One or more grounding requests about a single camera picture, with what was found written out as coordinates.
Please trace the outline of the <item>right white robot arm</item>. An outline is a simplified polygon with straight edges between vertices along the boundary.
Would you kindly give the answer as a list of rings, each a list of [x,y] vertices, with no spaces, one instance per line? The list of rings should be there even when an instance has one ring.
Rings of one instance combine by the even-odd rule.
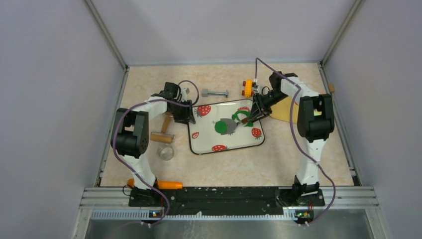
[[[303,160],[292,185],[292,199],[305,205],[319,190],[318,171],[322,149],[334,131],[333,103],[330,94],[319,94],[301,82],[297,75],[280,71],[269,77],[272,89],[266,94],[255,94],[247,122],[255,122],[272,113],[271,107],[291,97],[289,119],[293,119],[293,107],[298,105],[296,130],[303,139],[304,148],[299,148]]]

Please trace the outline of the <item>wooden handled scraper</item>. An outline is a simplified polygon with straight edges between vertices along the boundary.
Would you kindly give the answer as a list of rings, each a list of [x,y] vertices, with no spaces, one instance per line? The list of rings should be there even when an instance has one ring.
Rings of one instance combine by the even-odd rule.
[[[233,133],[235,133],[237,127],[241,125],[239,122],[235,122],[234,120],[229,118],[221,118],[220,120],[226,122],[227,124],[227,132],[224,135],[232,135]]]

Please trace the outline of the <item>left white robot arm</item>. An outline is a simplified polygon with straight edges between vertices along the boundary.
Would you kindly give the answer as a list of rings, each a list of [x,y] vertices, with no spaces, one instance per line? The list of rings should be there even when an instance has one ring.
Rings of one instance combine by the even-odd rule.
[[[188,99],[188,88],[167,82],[163,90],[147,100],[116,111],[110,141],[113,153],[131,171],[134,186],[142,190],[140,198],[148,206],[157,204],[160,198],[156,176],[146,155],[149,123],[159,115],[170,113],[176,123],[195,124],[193,106],[194,102]]]

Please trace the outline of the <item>wooden rolling pin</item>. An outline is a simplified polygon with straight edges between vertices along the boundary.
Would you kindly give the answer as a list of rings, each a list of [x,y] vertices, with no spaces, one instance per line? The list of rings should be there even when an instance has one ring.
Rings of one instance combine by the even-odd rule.
[[[165,118],[164,118],[161,130],[151,132],[149,139],[154,142],[171,144],[174,140],[174,135],[168,134],[167,131],[168,131],[170,122],[173,119],[173,115],[168,112],[164,113],[164,115],[165,115]]]

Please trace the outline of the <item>round green dough wrapper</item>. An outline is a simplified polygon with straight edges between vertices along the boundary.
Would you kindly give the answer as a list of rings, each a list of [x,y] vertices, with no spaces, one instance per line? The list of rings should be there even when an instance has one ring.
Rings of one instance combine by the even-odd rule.
[[[216,122],[216,124],[214,125],[214,129],[217,133],[223,135],[226,134],[227,132],[227,124],[224,121],[218,121]]]

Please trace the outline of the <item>green dough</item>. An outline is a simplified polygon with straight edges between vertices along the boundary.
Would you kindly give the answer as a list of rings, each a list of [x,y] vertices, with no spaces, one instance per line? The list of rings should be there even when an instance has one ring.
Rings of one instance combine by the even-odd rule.
[[[231,119],[234,120],[235,122],[239,122],[241,125],[244,125],[247,127],[253,127],[254,123],[248,121],[249,116],[250,116],[249,111],[238,110],[231,116]]]

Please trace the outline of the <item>white strawberry tray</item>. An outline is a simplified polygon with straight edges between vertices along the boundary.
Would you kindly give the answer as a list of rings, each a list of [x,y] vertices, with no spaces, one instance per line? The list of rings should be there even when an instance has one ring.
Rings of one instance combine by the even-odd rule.
[[[232,135],[220,135],[214,130],[214,124],[221,118],[229,118],[238,110],[249,111],[250,99],[242,99],[193,107],[196,124],[189,124],[189,142],[192,153],[210,154],[248,148],[263,144],[265,140],[261,122],[253,122],[253,127],[240,125]]]

